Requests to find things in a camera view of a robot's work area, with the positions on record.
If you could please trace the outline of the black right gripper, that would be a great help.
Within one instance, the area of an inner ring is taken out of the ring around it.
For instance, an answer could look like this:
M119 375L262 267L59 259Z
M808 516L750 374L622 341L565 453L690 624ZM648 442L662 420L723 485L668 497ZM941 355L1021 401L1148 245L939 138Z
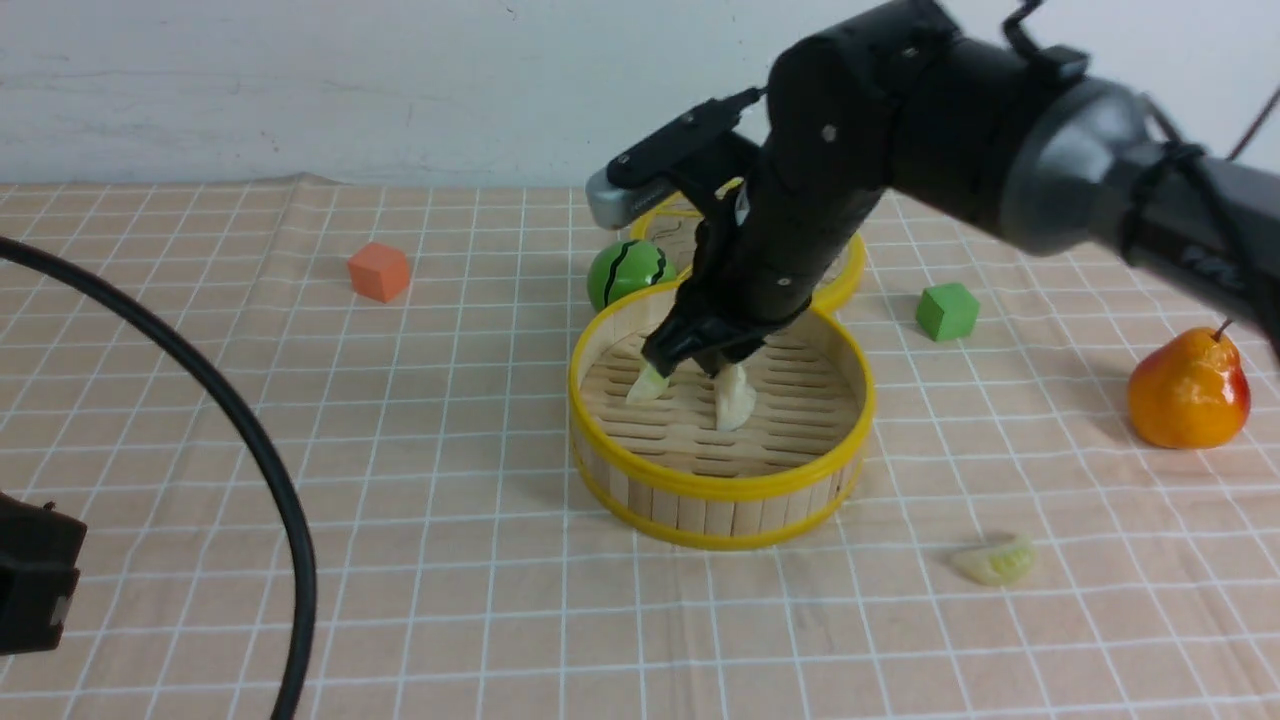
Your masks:
M717 378L804 314L815 287L814 272L691 274L677 286L655 334L645 338L641 356L663 379L686 360L700 363L704 374Z

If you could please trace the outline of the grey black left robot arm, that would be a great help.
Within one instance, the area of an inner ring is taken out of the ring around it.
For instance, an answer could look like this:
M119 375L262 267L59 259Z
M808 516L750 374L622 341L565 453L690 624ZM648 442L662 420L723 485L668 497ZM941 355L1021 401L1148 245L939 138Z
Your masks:
M81 570L87 525L54 502L1 495L1 655L55 650Z

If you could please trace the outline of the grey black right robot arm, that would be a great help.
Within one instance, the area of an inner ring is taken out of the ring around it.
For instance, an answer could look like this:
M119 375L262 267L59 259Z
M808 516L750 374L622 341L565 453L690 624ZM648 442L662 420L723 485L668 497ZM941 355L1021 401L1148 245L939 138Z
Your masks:
M795 323L888 191L1030 256L1084 242L1277 342L1277 177L1183 138L1143 95L1023 29L964 36L888 1L780 55L763 88L708 100L609 167L703 214L690 277L643 346L708 375Z

